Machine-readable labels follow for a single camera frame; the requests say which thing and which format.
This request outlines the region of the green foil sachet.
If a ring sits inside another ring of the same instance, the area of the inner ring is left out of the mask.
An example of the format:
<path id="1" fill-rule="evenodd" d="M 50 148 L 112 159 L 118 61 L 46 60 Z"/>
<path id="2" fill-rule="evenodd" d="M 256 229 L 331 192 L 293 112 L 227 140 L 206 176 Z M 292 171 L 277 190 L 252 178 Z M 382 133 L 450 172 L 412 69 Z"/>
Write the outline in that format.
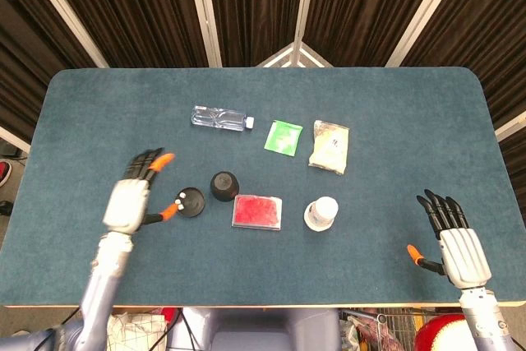
<path id="1" fill-rule="evenodd" d="M 302 126 L 274 120 L 265 141 L 264 149 L 294 157 Z"/>

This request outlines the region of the white checked bag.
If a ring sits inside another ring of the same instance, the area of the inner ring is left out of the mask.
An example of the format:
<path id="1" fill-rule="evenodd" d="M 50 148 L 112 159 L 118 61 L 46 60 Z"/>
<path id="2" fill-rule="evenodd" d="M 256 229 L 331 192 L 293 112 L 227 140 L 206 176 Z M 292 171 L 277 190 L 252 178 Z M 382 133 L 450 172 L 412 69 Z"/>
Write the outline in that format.
<path id="1" fill-rule="evenodd" d="M 167 329 L 165 317 L 160 314 L 137 313 L 111 316 L 107 325 L 106 351 L 165 351 Z"/>

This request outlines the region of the clear case with red contents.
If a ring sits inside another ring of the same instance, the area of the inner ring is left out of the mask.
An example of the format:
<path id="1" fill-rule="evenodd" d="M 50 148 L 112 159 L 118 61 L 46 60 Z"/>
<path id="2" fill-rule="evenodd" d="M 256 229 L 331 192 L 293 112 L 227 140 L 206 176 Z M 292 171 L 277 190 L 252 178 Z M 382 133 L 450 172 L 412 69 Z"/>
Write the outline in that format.
<path id="1" fill-rule="evenodd" d="M 282 200 L 274 196 L 237 195 L 232 226 L 280 231 Z"/>

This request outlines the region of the black jar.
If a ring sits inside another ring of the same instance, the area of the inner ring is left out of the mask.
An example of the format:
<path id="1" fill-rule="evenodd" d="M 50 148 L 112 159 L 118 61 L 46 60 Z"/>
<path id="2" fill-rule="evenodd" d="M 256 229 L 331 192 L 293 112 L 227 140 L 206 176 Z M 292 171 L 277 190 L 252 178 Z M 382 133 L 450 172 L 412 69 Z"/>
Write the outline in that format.
<path id="1" fill-rule="evenodd" d="M 231 201 L 239 193 L 239 183 L 233 173 L 222 171 L 210 181 L 212 195 L 219 201 Z"/>

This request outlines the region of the dark brown pleated curtain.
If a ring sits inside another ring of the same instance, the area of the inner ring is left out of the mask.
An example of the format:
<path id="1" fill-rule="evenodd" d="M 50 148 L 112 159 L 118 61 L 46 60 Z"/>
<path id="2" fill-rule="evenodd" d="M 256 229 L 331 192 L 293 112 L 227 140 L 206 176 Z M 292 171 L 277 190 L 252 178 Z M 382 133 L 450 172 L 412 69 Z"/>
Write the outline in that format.
<path id="1" fill-rule="evenodd" d="M 526 110 L 526 0 L 442 0 L 402 64 L 468 68 L 501 127 Z"/>
<path id="2" fill-rule="evenodd" d="M 49 0 L 0 0 L 0 127 L 30 143 L 53 76 L 94 66 Z"/>
<path id="3" fill-rule="evenodd" d="M 422 0 L 311 0 L 303 42 L 335 67 L 383 67 Z"/>
<path id="4" fill-rule="evenodd" d="M 68 0 L 110 67 L 208 67 L 194 0 Z"/>
<path id="5" fill-rule="evenodd" d="M 225 67 L 254 67 L 294 40 L 299 0 L 212 3 Z"/>

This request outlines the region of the red and white ball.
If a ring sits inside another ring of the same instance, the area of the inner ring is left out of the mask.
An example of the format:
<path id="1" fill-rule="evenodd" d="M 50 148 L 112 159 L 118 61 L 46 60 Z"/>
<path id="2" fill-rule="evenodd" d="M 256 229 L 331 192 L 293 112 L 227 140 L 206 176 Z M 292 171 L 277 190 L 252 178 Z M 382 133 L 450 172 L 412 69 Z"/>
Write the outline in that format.
<path id="1" fill-rule="evenodd" d="M 477 351 L 462 314 L 436 316 L 416 334 L 414 351 Z"/>

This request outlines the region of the grey purple robot torso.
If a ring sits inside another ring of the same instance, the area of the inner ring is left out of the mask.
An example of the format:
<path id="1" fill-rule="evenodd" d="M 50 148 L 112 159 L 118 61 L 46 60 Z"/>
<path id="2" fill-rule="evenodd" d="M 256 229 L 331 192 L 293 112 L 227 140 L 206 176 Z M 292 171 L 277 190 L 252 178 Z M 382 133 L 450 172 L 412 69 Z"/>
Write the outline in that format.
<path id="1" fill-rule="evenodd" d="M 334 308 L 184 308 L 170 348 L 179 351 L 341 351 Z"/>

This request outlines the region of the blue felt table cover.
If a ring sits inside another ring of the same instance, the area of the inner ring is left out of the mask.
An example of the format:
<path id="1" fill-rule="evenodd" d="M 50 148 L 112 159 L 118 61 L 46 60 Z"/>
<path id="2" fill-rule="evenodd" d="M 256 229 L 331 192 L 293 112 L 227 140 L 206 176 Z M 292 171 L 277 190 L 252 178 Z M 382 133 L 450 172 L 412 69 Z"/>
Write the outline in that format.
<path id="1" fill-rule="evenodd" d="M 242 132 L 191 123 L 196 105 L 254 117 Z M 274 120 L 302 126 L 294 157 L 265 150 Z M 316 120 L 349 128 L 344 175 L 308 165 Z M 162 147 L 149 211 L 184 187 L 205 194 L 195 218 L 133 238 L 122 306 L 456 303 L 448 279 L 406 247 L 441 257 L 417 196 L 453 197 L 478 234 L 503 303 L 526 301 L 526 228 L 479 79 L 464 67 L 64 70 L 48 85 L 6 237 L 0 305 L 77 305 L 114 183 Z M 238 195 L 282 200 L 280 231 L 232 226 L 234 199 L 210 181 L 233 173 Z M 305 209 L 339 211 L 323 232 Z"/>

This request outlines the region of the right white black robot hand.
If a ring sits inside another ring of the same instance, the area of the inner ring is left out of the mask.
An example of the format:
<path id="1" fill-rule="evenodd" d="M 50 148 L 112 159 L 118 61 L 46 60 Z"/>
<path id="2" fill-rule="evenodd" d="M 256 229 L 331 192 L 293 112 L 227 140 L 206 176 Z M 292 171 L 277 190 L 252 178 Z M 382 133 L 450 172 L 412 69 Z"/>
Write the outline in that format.
<path id="1" fill-rule="evenodd" d="M 476 232 L 469 226 L 461 206 L 452 197 L 426 189 L 417 197 L 424 208 L 441 250 L 441 261 L 430 261 L 413 245 L 407 251 L 413 263 L 446 276 L 457 289 L 486 286 L 491 270 Z"/>

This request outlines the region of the black jar lid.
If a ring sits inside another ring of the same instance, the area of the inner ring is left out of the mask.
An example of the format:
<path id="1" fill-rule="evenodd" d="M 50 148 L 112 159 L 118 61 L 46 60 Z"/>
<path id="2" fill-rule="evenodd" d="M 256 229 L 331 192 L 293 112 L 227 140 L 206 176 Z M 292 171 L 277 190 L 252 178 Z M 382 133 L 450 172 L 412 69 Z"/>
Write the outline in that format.
<path id="1" fill-rule="evenodd" d="M 179 193 L 184 192 L 185 197 L 179 197 Z M 192 218 L 199 215 L 205 208 L 205 197 L 201 190 L 196 187 L 186 187 L 180 191 L 176 197 L 184 205 L 183 210 L 178 209 L 178 213 L 184 217 Z"/>

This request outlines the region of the white frame post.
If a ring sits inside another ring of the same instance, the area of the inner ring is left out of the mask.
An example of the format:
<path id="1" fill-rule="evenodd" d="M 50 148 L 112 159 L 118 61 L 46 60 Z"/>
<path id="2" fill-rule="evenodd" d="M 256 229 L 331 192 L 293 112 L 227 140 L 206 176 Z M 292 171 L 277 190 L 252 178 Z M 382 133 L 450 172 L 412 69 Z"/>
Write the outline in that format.
<path id="1" fill-rule="evenodd" d="M 82 48 L 89 55 L 95 66 L 109 68 L 108 61 L 102 54 L 99 46 L 93 40 L 91 34 L 73 9 L 68 0 L 49 0 L 57 11 L 58 15 L 65 22 L 67 27 L 79 41 Z"/>
<path id="2" fill-rule="evenodd" d="M 309 12 L 311 0 L 300 0 L 298 6 L 298 17 L 296 22 L 296 29 L 293 41 L 293 50 L 290 55 L 290 66 L 298 67 L 299 66 L 299 53 L 300 48 L 302 47 L 302 39 L 305 32 L 305 27 L 307 23 L 307 17 Z"/>
<path id="3" fill-rule="evenodd" d="M 385 67 L 399 67 L 419 38 L 442 0 L 422 0 Z"/>
<path id="4" fill-rule="evenodd" d="M 213 0 L 194 0 L 209 67 L 222 67 Z"/>

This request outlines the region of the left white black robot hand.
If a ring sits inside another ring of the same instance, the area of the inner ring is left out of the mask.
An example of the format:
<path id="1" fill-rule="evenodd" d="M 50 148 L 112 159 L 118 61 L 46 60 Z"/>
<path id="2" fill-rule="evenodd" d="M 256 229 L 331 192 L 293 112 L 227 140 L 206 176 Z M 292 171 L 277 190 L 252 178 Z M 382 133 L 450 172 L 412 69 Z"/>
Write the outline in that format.
<path id="1" fill-rule="evenodd" d="M 159 213 L 146 213 L 154 180 L 175 158 L 174 153 L 164 154 L 163 150 L 146 150 L 135 156 L 114 185 L 103 217 L 110 232 L 132 235 L 143 225 L 166 222 L 177 214 L 176 203 Z"/>

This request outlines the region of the clear plastic water bottle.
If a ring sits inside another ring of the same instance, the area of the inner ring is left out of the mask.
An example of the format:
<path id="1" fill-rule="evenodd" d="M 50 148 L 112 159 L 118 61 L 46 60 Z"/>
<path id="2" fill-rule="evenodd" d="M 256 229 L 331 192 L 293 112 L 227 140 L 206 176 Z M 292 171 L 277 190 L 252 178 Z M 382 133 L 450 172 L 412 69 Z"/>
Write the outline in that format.
<path id="1" fill-rule="evenodd" d="M 251 130 L 254 117 L 232 109 L 196 105 L 191 112 L 191 123 L 197 126 L 242 132 Z"/>

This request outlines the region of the stack of white paper cups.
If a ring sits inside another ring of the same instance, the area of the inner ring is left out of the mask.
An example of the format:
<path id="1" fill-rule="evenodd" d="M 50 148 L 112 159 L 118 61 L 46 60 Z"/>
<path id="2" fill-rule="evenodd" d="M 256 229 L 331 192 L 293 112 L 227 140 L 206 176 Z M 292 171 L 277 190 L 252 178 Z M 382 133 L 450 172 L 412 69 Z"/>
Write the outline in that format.
<path id="1" fill-rule="evenodd" d="M 308 205 L 303 220 L 310 230 L 323 232 L 329 229 L 339 211 L 338 202 L 330 196 L 322 196 Z"/>

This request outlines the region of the beige snack bag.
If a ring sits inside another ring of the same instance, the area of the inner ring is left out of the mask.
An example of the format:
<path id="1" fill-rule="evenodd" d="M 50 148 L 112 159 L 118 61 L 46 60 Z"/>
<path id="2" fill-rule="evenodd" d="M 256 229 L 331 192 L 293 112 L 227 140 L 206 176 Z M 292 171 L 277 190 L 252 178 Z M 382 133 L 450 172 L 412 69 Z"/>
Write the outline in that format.
<path id="1" fill-rule="evenodd" d="M 314 146 L 308 165 L 344 175 L 347 167 L 349 128 L 316 120 L 313 135 Z"/>

